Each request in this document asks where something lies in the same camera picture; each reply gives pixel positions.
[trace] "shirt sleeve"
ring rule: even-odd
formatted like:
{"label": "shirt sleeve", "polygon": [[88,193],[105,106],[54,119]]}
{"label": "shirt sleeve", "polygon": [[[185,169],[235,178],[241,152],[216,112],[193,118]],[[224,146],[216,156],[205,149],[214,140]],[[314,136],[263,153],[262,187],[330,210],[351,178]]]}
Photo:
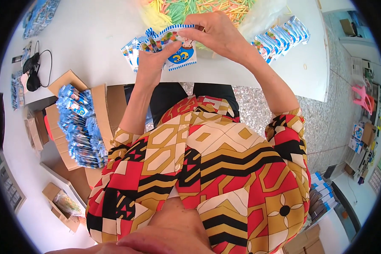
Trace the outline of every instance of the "shirt sleeve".
{"label": "shirt sleeve", "polygon": [[102,242],[102,238],[98,236],[102,235],[102,209],[103,209],[103,199],[105,194],[105,188],[109,184],[114,172],[117,169],[121,159],[126,154],[127,150],[130,149],[132,144],[140,137],[140,135],[135,135],[128,133],[120,128],[117,130],[116,135],[110,144],[113,146],[108,153],[108,163],[102,170],[102,178],[93,187],[93,190],[88,199],[88,205],[86,207],[86,224],[89,234],[98,243]]}
{"label": "shirt sleeve", "polygon": [[[308,157],[306,156],[304,124],[305,119],[300,108],[275,114],[265,129],[265,136],[269,144],[273,146],[293,172],[302,198],[308,205],[311,179],[307,167]],[[308,209],[305,209],[305,220],[307,214]]]}

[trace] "patterned blouse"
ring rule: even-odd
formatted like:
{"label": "patterned blouse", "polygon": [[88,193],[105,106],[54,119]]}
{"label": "patterned blouse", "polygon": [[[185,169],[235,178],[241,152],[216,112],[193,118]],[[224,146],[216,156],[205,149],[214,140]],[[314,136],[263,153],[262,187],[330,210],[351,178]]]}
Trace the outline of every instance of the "patterned blouse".
{"label": "patterned blouse", "polygon": [[276,114],[266,139],[225,99],[194,95],[139,136],[118,129],[86,209],[98,243],[147,226],[168,197],[196,209],[215,253],[274,253],[306,221],[310,173],[300,109]]}

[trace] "terrazzo floor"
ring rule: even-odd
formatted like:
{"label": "terrazzo floor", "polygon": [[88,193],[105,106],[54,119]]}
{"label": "terrazzo floor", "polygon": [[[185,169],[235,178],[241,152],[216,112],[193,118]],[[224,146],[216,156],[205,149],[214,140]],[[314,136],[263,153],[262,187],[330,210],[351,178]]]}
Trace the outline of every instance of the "terrazzo floor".
{"label": "terrazzo floor", "polygon": [[[297,96],[306,120],[306,152],[311,173],[324,172],[328,166],[343,162],[346,150],[350,149],[347,144],[353,124],[362,115],[361,107],[353,103],[354,94],[349,84],[351,56],[335,36],[339,31],[332,30],[332,22],[325,16],[330,54],[327,102]],[[181,85],[188,95],[192,94],[193,83]],[[262,90],[242,86],[234,86],[233,90],[240,106],[240,121],[264,137],[271,112]],[[146,130],[152,128],[152,124],[146,126]]]}

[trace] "window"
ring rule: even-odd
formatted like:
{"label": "window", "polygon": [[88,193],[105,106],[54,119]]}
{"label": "window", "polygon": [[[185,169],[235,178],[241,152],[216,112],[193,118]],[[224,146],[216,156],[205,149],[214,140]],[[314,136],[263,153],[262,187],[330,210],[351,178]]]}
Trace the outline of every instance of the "window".
{"label": "window", "polygon": [[0,152],[0,176],[6,190],[7,200],[14,213],[17,213],[25,201],[25,196],[15,182],[2,152]]}
{"label": "window", "polygon": [[378,194],[381,188],[381,158],[378,160],[378,164],[371,174],[369,184],[375,193]]}

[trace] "pink plastic stool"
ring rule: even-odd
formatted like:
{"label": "pink plastic stool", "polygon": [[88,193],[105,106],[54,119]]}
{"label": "pink plastic stool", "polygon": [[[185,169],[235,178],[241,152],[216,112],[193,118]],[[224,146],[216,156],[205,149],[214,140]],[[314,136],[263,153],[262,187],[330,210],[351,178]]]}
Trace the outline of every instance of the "pink plastic stool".
{"label": "pink plastic stool", "polygon": [[374,108],[374,98],[366,93],[365,86],[361,87],[358,84],[355,84],[351,87],[351,89],[361,96],[360,99],[354,99],[353,102],[362,106],[365,110],[367,110],[368,113],[370,113],[370,115],[372,115]]}

